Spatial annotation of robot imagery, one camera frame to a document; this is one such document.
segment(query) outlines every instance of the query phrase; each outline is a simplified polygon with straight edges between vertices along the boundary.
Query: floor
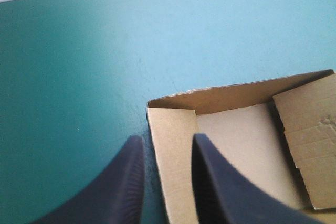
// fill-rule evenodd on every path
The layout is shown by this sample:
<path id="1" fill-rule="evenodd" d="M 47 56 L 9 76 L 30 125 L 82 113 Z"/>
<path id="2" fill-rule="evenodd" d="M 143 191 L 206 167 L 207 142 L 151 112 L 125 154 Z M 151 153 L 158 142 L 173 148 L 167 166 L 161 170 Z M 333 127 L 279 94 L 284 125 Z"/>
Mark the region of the floor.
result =
<path id="1" fill-rule="evenodd" d="M 146 102 L 336 69 L 335 27 L 335 0 L 0 3 L 0 222 L 57 207 L 138 134 L 142 223 L 164 223 Z"/>

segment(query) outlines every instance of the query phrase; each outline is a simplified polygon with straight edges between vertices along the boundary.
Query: open cardboard box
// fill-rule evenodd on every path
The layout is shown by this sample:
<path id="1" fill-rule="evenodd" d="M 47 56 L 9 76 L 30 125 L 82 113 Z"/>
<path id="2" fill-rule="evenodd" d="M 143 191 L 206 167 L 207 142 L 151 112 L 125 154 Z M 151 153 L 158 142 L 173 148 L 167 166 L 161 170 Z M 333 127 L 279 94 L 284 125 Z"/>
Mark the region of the open cardboard box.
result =
<path id="1" fill-rule="evenodd" d="M 336 207 L 335 95 L 336 74 L 324 70 L 149 101 L 169 223 L 198 223 L 191 180 L 197 132 L 207 134 L 240 173 L 269 195 L 336 223 L 334 209 L 312 207 Z"/>

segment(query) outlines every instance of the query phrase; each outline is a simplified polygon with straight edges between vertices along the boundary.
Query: brown cardboard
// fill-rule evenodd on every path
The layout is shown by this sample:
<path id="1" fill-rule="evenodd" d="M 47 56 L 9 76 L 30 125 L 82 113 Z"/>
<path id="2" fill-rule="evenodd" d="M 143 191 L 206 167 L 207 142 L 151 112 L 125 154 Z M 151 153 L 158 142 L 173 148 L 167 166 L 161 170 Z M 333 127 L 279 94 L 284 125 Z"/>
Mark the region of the brown cardboard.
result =
<path id="1" fill-rule="evenodd" d="M 197 223 L 190 161 L 192 135 L 199 129 L 205 131 L 221 153 L 259 188 L 296 209 L 307 206 L 307 192 L 288 151 L 279 115 L 269 102 L 273 95 L 331 74 L 332 70 L 326 70 L 193 90 L 148 102 L 148 121 L 169 222 Z M 236 130 L 224 128 L 225 124 L 235 126 Z M 232 138 L 243 141 L 248 136 L 249 142 L 238 151 L 239 145 Z M 244 160 L 258 166 L 263 161 L 267 164 L 253 167 L 244 164 Z M 336 223 L 336 219 L 332 219 L 335 216 L 323 215 L 323 218 Z"/>
<path id="2" fill-rule="evenodd" d="M 197 122 L 200 132 L 207 134 L 221 154 L 252 183 L 292 208 L 309 207 L 300 173 L 283 145 L 286 140 L 275 123 L 273 110 L 273 103 L 264 103 L 198 115 Z"/>
<path id="3" fill-rule="evenodd" d="M 336 207 L 336 74 L 274 96 L 315 209 Z"/>
<path id="4" fill-rule="evenodd" d="M 191 184 L 194 110 L 147 109 L 166 212 L 170 223 L 198 223 Z"/>

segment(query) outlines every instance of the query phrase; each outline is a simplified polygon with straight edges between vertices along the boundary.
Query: green floor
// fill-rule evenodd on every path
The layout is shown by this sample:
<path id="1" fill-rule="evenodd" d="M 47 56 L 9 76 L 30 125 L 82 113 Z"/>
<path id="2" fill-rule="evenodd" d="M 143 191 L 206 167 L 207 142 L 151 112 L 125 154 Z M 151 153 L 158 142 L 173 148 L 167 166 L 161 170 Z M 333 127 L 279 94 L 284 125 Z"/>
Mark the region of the green floor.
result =
<path id="1" fill-rule="evenodd" d="M 0 223 L 27 223 L 60 205 L 131 134 L 146 142 L 142 223 L 163 223 L 146 102 L 193 88 L 336 69 L 335 3 L 0 3 Z"/>

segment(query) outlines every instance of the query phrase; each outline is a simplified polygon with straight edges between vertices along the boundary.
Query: corrugated cardboard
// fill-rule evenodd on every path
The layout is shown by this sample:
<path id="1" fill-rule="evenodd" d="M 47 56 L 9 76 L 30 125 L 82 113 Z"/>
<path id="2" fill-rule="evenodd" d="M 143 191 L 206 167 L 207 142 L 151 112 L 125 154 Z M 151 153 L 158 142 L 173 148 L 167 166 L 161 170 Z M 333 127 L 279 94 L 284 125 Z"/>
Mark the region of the corrugated cardboard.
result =
<path id="1" fill-rule="evenodd" d="M 274 96 L 315 209 L 336 207 L 336 74 Z"/>
<path id="2" fill-rule="evenodd" d="M 191 141 L 198 131 L 207 133 L 221 153 L 259 188 L 296 209 L 307 206 L 307 192 L 288 151 L 272 96 L 331 74 L 332 70 L 326 70 L 193 90 L 148 102 L 148 122 L 169 222 L 197 223 Z M 336 223 L 335 216 L 323 218 Z"/>

